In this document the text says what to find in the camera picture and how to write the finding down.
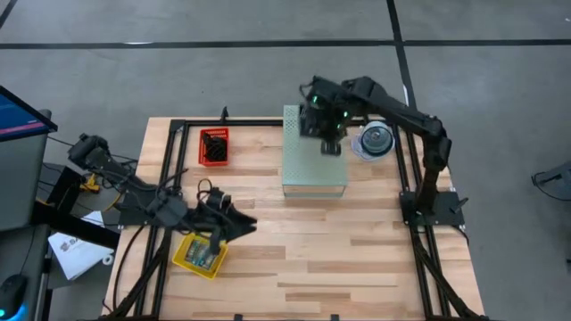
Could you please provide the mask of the blue green card package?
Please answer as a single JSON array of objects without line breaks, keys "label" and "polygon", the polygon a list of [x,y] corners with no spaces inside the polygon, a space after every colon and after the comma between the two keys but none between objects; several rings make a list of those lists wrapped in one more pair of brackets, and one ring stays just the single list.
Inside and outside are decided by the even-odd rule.
[{"label": "blue green card package", "polygon": [[208,243],[193,240],[186,252],[185,261],[194,266],[203,267],[210,256]]}]

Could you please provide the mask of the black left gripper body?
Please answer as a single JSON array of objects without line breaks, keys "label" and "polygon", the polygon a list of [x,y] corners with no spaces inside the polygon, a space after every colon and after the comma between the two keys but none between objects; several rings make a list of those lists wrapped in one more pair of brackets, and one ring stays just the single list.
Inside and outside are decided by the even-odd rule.
[{"label": "black left gripper body", "polygon": [[241,226],[229,216],[229,207],[208,203],[213,190],[199,190],[196,193],[196,207],[188,212],[186,229],[199,235],[239,235]]}]

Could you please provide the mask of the computer monitor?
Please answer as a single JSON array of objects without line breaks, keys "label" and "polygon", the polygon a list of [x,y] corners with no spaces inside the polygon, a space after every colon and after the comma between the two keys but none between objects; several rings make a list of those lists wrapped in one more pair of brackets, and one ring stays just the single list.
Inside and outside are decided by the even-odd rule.
[{"label": "computer monitor", "polygon": [[0,86],[0,142],[56,132],[47,116]]}]

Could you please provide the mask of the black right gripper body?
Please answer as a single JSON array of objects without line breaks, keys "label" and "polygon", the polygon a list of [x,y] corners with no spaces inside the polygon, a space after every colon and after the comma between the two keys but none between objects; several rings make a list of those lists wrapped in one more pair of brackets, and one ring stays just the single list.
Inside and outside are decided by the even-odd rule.
[{"label": "black right gripper body", "polygon": [[338,142],[347,136],[347,127],[353,113],[341,107],[328,106],[320,109],[319,137],[328,142]]}]

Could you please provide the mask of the white printed paper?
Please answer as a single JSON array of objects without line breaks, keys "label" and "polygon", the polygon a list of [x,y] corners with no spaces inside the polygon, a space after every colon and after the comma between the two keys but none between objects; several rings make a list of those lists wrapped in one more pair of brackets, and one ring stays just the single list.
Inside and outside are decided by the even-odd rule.
[{"label": "white printed paper", "polygon": [[98,263],[110,266],[114,250],[83,241],[77,237],[55,233],[48,242],[69,281],[75,280]]}]

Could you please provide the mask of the yellow plastic basket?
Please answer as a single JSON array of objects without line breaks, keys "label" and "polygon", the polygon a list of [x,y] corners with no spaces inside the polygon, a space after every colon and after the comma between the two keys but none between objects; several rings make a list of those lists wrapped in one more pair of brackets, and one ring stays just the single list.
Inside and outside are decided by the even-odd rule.
[{"label": "yellow plastic basket", "polygon": [[190,243],[193,240],[209,243],[208,238],[202,237],[200,235],[196,235],[196,234],[186,235],[184,237],[182,243],[179,245],[179,247],[178,247],[177,251],[175,252],[171,261],[175,265],[177,265],[181,268],[184,268],[186,270],[189,270],[189,271],[193,272],[194,274],[197,274],[201,277],[204,277],[204,278],[209,279],[209,280],[214,279],[216,277],[216,275],[218,274],[220,267],[222,266],[222,263],[223,263],[226,255],[228,253],[228,245],[225,242],[221,243],[222,253],[219,255],[219,258],[216,262],[216,265],[213,267],[212,270],[206,270],[202,267],[194,266],[194,265],[185,261],[186,252],[188,250],[188,247],[190,246]]}]

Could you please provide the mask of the green perforated metal shelf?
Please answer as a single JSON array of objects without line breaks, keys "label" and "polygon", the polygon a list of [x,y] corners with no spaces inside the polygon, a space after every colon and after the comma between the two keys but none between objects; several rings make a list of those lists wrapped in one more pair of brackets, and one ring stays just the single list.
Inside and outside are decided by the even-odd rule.
[{"label": "green perforated metal shelf", "polygon": [[341,198],[348,185],[347,160],[320,152],[321,141],[300,135],[300,106],[283,108],[282,186],[286,198]]}]

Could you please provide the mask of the clear disc spindle case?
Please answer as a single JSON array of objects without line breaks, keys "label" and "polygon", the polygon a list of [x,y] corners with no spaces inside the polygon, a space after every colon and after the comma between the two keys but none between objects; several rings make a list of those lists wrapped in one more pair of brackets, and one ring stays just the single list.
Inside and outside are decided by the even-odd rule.
[{"label": "clear disc spindle case", "polygon": [[395,144],[393,131],[382,121],[370,121],[351,140],[352,151],[364,161],[377,161]]}]

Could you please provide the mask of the black aluminium table frame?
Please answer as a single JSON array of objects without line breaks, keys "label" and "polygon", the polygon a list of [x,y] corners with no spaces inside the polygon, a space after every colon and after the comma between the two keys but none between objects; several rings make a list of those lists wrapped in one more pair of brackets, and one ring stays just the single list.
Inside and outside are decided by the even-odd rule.
[{"label": "black aluminium table frame", "polygon": [[119,302],[140,277],[147,247],[175,253],[182,235],[130,227],[120,236],[118,258],[97,321],[434,320],[485,321],[466,239],[437,226],[420,235],[437,252],[457,297],[443,295],[416,259],[399,194],[416,184],[423,147],[410,134],[401,149],[378,163],[350,156],[349,185],[341,198],[286,198],[282,192],[282,121],[230,118],[230,161],[206,168],[197,161],[198,136],[217,128],[213,118],[152,118],[138,174],[156,181],[181,165],[181,188],[194,198],[213,184],[230,193],[257,230],[234,240],[218,275],[206,279],[165,258],[133,307]]}]

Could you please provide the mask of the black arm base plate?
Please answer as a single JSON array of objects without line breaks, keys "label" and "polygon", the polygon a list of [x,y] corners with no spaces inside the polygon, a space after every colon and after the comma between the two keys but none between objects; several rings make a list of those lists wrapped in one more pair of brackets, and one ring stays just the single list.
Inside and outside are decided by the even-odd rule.
[{"label": "black arm base plate", "polygon": [[119,224],[123,226],[163,226],[174,227],[183,213],[180,201],[165,194],[126,193],[115,208],[120,211]]},{"label": "black arm base plate", "polygon": [[403,192],[399,195],[402,220],[409,226],[463,226],[465,219],[462,206],[468,198],[460,199],[456,192],[438,192],[433,209],[424,214],[415,206],[416,194]]}]

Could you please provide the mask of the grey side desk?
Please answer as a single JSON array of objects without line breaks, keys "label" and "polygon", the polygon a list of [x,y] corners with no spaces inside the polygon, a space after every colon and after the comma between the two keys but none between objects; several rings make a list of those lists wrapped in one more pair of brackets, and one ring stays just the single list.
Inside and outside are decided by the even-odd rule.
[{"label": "grey side desk", "polygon": [[28,278],[22,312],[13,321],[48,321],[52,290],[47,287],[47,238],[51,232],[115,248],[119,235],[36,201],[46,134],[0,142],[0,283]]}]

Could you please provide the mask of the black lit computer mouse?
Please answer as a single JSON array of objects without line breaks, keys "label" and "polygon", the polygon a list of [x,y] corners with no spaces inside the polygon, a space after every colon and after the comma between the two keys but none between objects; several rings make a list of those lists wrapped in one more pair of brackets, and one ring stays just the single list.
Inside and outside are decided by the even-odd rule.
[{"label": "black lit computer mouse", "polygon": [[23,305],[28,279],[21,274],[7,277],[0,284],[0,321],[17,317]]}]

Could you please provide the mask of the red plastic basket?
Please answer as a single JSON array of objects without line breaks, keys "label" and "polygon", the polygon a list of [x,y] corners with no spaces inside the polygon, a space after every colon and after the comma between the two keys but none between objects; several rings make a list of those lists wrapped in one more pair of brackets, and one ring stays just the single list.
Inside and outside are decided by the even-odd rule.
[{"label": "red plastic basket", "polygon": [[228,164],[229,129],[206,128],[200,132],[198,162],[204,167]]}]

